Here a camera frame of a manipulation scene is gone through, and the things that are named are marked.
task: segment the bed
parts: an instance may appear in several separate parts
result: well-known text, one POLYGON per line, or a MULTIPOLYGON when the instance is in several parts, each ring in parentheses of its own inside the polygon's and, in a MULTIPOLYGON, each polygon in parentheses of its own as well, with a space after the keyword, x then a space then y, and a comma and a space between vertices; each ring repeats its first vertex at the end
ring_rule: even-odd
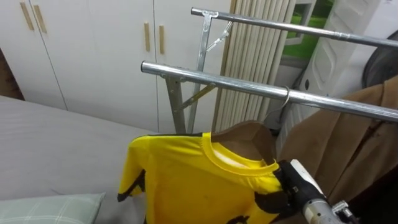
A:
POLYGON ((106 192, 95 223, 140 223, 144 198, 118 203, 139 128, 0 96, 0 200, 106 192))

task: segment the chrome bar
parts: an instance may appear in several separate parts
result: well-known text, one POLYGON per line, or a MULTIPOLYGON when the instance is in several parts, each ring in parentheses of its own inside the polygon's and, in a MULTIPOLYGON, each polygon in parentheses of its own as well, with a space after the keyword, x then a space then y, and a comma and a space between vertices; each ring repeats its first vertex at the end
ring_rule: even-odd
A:
POLYGON ((230 14, 230 13, 225 13, 225 12, 217 12, 217 11, 211 11, 211 10, 206 10, 206 9, 198 9, 198 8, 194 8, 194 7, 191 9, 191 14, 196 15, 196 16, 202 16, 203 11, 218 13, 218 16, 214 17, 214 19, 220 19, 220 20, 224 20, 224 21, 241 22, 244 24, 251 24, 251 25, 255 25, 255 26, 287 30, 287 31, 292 31, 292 32, 297 32, 297 33, 302 33, 302 34, 310 34, 310 35, 314 35, 314 36, 326 37, 329 39, 341 40, 341 41, 346 41, 346 42, 351 42, 351 43, 356 43, 356 44, 364 44, 364 45, 370 45, 370 46, 375 46, 375 47, 393 47, 393 48, 398 49, 398 41, 394 41, 394 40, 380 39, 380 38, 361 36, 361 35, 355 35, 355 34, 346 34, 346 33, 342 33, 342 32, 335 32, 335 31, 330 31, 330 30, 317 29, 317 28, 294 25, 294 24, 286 24, 286 23, 282 23, 282 22, 272 22, 272 21, 266 21, 266 20, 262 20, 262 19, 258 19, 258 18, 254 18, 254 17, 249 17, 249 16, 241 16, 241 15, 230 14))
MULTIPOLYGON (((207 42, 209 41, 210 27, 211 27, 211 18, 217 16, 216 12, 208 12, 206 10, 201 12, 201 15, 205 17, 203 21, 203 28, 201 32, 200 45, 199 45, 199 54, 197 61, 197 70, 202 72, 203 67, 205 66, 205 59, 207 53, 207 42)), ((193 95, 196 95, 200 91, 200 84, 196 83, 193 89, 193 95)), ((191 107, 189 108, 188 115, 188 128, 187 133, 193 132, 193 127, 195 125, 195 117, 197 115, 198 102, 193 101, 191 107)))
MULTIPOLYGON (((236 78, 210 75, 203 72, 192 71, 179 67, 161 65, 152 62, 143 62, 141 71, 154 75, 165 75, 167 77, 182 78, 186 81, 208 85, 212 83, 219 88, 241 91, 270 98, 284 100, 287 90, 283 87, 259 84, 236 78)), ((328 109, 343 113, 356 114, 368 118, 392 121, 398 123, 398 110, 383 108, 380 106, 368 105, 349 100, 341 100, 327 96, 304 93, 297 90, 290 90, 290 102, 307 106, 328 109)))

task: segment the light green pillowcase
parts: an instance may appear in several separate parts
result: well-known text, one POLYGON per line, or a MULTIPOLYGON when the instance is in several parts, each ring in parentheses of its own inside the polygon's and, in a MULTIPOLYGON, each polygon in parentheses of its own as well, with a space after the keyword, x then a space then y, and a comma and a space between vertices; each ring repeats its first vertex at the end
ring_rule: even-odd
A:
POLYGON ((90 224, 105 194, 59 195, 0 201, 0 223, 90 224))

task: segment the white wardrobe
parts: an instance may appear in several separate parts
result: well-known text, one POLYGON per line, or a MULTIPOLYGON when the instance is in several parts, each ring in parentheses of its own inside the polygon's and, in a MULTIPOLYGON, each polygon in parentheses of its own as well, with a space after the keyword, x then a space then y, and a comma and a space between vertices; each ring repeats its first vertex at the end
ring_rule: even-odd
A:
MULTIPOLYGON (((173 133, 165 82, 143 60, 195 69, 202 17, 191 7, 229 11, 231 0, 2 0, 0 48, 27 101, 173 133)), ((214 21, 210 41, 226 26, 214 21)), ((223 46, 207 56, 219 74, 223 46)), ((183 97, 193 91, 183 84, 183 97)), ((216 91, 199 102, 195 131, 209 131, 216 91)))

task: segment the metal hook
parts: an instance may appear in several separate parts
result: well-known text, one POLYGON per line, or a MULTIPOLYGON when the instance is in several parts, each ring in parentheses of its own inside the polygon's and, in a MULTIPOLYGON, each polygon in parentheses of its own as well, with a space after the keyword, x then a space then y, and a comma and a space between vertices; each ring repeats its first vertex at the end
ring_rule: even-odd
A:
POLYGON ((267 119, 268 115, 270 115, 271 113, 276 112, 276 111, 280 111, 281 109, 283 109, 286 106, 286 104, 289 102, 289 99, 290 99, 290 88, 287 87, 287 86, 285 86, 285 88, 287 90, 287 95, 286 95, 286 100, 284 101, 284 104, 282 104, 282 106, 280 108, 277 108, 276 110, 268 112, 266 114, 266 117, 264 118, 264 120, 267 119))

